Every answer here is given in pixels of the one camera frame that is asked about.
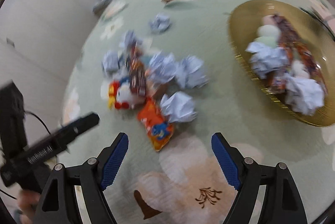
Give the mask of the person's left hand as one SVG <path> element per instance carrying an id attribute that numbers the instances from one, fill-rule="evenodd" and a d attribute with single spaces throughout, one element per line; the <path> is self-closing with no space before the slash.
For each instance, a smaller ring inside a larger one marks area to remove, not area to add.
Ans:
<path id="1" fill-rule="evenodd" d="M 22 224 L 33 223 L 35 211 L 40 199 L 40 194 L 30 190 L 21 190 L 17 197 L 18 207 L 22 214 L 20 215 L 20 222 Z"/>

